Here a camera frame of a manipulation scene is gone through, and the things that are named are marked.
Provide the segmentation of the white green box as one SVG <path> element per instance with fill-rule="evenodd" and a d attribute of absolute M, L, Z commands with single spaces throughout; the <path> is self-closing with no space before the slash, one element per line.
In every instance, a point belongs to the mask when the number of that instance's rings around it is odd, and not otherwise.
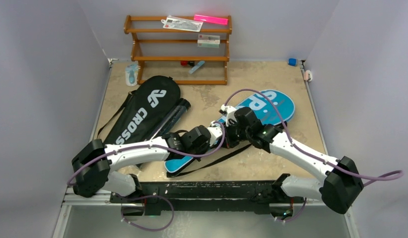
<path fill-rule="evenodd" d="M 197 46 L 202 48 L 219 48 L 220 36 L 199 34 L 197 39 Z"/>

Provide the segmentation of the small blue cube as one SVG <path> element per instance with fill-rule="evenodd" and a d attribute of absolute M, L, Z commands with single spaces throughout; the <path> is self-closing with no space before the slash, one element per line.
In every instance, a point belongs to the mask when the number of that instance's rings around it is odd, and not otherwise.
<path fill-rule="evenodd" d="M 297 66 L 297 59 L 295 59 L 295 58 L 289 58 L 287 63 L 288 63 L 288 65 L 290 65 L 290 66 Z"/>

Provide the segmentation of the black shuttlecock tube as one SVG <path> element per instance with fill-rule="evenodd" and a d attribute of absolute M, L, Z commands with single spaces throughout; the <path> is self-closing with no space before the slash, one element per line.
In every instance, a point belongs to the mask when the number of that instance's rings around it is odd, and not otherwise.
<path fill-rule="evenodd" d="M 167 132 L 169 132 L 174 125 L 178 122 L 181 116 L 188 111 L 191 104 L 188 100 L 181 98 L 176 105 L 169 111 L 163 121 L 157 126 L 157 128 L 151 133 L 149 139 L 154 139 Z"/>

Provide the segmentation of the red black small object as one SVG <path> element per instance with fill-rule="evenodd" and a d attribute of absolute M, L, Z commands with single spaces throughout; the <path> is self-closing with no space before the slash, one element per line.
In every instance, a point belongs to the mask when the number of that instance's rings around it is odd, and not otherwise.
<path fill-rule="evenodd" d="M 193 60 L 181 60 L 180 64 L 181 64 L 181 66 L 191 66 L 191 67 L 193 67 L 193 66 L 195 66 L 196 63 Z"/>

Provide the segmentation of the black Crossway racket bag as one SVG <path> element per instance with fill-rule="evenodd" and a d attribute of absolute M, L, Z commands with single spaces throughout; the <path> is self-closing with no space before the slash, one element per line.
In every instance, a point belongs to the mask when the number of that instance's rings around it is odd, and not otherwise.
<path fill-rule="evenodd" d="M 129 92 L 114 114 L 120 114 L 104 144 L 142 142 L 176 108 L 181 90 L 172 77 L 156 75 Z"/>

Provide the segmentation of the blue racket bag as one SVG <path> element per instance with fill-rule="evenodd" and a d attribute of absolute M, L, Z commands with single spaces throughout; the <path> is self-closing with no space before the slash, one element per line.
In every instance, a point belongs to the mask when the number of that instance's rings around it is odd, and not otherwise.
<path fill-rule="evenodd" d="M 295 103 L 293 100 L 288 95 L 273 89 L 263 90 L 261 94 L 254 93 L 248 96 L 237 104 L 235 109 L 238 110 L 243 107 L 252 109 L 262 124 L 279 126 L 282 126 L 280 118 L 282 118 L 285 123 L 288 123 L 295 113 Z M 199 160 L 199 158 L 186 156 L 182 159 L 166 161 L 164 164 L 166 176 L 174 178 L 192 173 L 192 170 L 186 171 L 186 168 L 194 161 Z"/>

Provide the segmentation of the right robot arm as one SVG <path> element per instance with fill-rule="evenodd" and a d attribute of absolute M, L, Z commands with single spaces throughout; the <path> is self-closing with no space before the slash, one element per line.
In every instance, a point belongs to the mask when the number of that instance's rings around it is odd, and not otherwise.
<path fill-rule="evenodd" d="M 229 144 L 247 140 L 254 147 L 280 156 L 306 170 L 313 178 L 283 175 L 272 188 L 275 200 L 289 197 L 321 200 L 339 214 L 345 214 L 364 189 L 355 162 L 344 156 L 337 159 L 320 153 L 287 135 L 285 125 L 263 124 L 249 107 L 236 109 L 222 105 Z"/>

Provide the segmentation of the pink bar on shelf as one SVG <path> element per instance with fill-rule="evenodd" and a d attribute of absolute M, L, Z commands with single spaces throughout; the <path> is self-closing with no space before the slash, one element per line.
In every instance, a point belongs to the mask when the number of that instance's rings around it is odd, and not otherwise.
<path fill-rule="evenodd" d="M 200 22 L 211 23 L 211 24 L 218 24 L 218 25 L 227 25 L 229 22 L 228 18 L 207 16 L 207 15 L 200 15 L 200 14 L 195 14 L 194 20 L 200 21 Z"/>

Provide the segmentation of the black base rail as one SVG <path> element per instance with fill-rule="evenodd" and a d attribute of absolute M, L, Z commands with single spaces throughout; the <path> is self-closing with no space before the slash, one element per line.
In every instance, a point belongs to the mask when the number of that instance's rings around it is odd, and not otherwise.
<path fill-rule="evenodd" d="M 253 181 L 171 181 L 143 182 L 131 195 L 122 196 L 95 187 L 72 190 L 86 199 L 100 194 L 110 204 L 137 203 L 144 215 L 158 216 L 162 211 L 254 212 L 258 215 L 281 213 L 275 204 L 303 203 L 320 200 L 338 214 L 345 214 L 355 200 L 345 182 L 336 174 L 329 174 L 325 182 L 282 174 L 276 180 Z"/>

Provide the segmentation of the wooden shelf rack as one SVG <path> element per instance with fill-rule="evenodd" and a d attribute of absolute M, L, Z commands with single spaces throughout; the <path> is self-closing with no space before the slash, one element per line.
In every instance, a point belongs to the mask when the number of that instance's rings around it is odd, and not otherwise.
<path fill-rule="evenodd" d="M 137 83 L 145 82 L 143 71 L 146 62 L 193 60 L 195 62 L 219 62 L 223 67 L 223 79 L 220 80 L 177 80 L 181 85 L 226 85 L 228 81 L 228 63 L 230 61 L 230 35 L 232 34 L 232 17 L 227 25 L 204 22 L 200 32 L 164 29 L 161 19 L 167 16 L 133 16 L 127 15 L 124 22 L 124 33 L 132 36 L 131 61 L 139 66 Z M 194 16 L 176 16 L 194 20 Z M 197 46 L 199 34 L 220 36 L 219 48 L 202 48 Z"/>

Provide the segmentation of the small pink white object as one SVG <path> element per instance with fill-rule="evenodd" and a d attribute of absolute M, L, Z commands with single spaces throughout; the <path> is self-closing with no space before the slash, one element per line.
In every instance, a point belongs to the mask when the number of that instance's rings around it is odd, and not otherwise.
<path fill-rule="evenodd" d="M 312 81 L 312 79 L 313 79 L 313 77 L 312 77 L 312 72 L 311 72 L 310 70 L 306 70 L 306 71 L 304 72 L 303 79 L 304 79 L 305 81 L 307 81 L 307 82 Z"/>

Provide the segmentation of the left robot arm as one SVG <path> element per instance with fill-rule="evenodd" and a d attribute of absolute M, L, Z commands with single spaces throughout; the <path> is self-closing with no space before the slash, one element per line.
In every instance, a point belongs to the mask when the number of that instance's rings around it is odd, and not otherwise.
<path fill-rule="evenodd" d="M 185 156 L 205 157 L 210 147 L 223 136 L 219 126 L 197 126 L 180 135 L 167 133 L 144 142 L 107 144 L 90 141 L 71 161 L 74 170 L 69 179 L 75 194 L 92 197 L 106 189 L 123 196 L 130 203 L 141 198 L 137 176 L 118 170 L 130 165 L 182 159 Z"/>

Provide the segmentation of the light blue packaged item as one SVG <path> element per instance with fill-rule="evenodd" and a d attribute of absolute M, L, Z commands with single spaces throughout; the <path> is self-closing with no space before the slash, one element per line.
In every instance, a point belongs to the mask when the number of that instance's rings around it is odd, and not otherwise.
<path fill-rule="evenodd" d="M 137 85 L 137 75 L 139 66 L 137 63 L 130 64 L 125 68 L 125 81 L 127 86 Z"/>

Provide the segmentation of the light blue strip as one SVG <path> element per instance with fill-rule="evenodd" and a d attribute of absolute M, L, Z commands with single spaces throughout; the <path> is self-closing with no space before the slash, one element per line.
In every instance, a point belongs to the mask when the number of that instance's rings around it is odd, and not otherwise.
<path fill-rule="evenodd" d="M 196 72 L 198 69 L 200 69 L 203 65 L 205 64 L 204 60 L 195 62 L 195 61 L 189 61 L 188 65 L 190 65 L 192 68 L 189 70 L 189 74 L 193 74 Z"/>

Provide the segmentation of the white blister package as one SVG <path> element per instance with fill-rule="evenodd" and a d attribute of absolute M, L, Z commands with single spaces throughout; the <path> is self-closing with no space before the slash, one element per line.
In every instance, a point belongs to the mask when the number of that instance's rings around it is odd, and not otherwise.
<path fill-rule="evenodd" d="M 167 16 L 160 20 L 164 29 L 200 32 L 204 24 L 202 21 L 189 20 L 179 17 Z"/>

